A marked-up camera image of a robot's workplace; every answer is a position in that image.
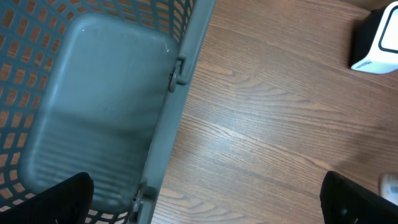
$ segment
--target basket latch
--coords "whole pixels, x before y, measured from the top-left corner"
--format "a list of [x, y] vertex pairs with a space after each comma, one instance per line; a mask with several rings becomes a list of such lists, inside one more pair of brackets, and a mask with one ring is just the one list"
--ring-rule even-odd
[[181, 77], [181, 70], [182, 70], [182, 65], [183, 65], [183, 59], [178, 58], [177, 61], [175, 62], [174, 66], [174, 72], [171, 74], [170, 78], [170, 92], [174, 93], [175, 87], [177, 87], [178, 84], [178, 78]]

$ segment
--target wooden surface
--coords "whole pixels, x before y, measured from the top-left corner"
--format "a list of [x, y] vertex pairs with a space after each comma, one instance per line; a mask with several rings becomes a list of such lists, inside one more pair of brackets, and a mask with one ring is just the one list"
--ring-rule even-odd
[[328, 170], [398, 171], [398, 73], [348, 68], [354, 2], [218, 0], [154, 223], [323, 223]]

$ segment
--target basket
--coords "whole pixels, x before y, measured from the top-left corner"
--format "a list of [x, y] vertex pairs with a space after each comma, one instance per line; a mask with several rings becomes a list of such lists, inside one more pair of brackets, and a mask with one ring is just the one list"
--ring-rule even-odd
[[1, 211], [87, 172], [86, 223], [149, 223], [214, 5], [1, 1]]

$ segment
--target laundry basket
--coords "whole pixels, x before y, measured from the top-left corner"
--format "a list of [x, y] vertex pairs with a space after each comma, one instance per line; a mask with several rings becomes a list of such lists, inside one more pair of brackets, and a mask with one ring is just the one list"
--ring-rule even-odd
[[150, 222], [214, 4], [1, 1], [0, 209], [87, 172], [87, 223]]

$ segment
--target gray plastic basket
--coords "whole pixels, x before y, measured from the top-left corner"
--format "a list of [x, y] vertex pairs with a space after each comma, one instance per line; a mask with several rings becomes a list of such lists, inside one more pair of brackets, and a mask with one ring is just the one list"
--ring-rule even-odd
[[87, 223], [149, 223], [214, 4], [1, 1], [1, 210], [85, 171]]

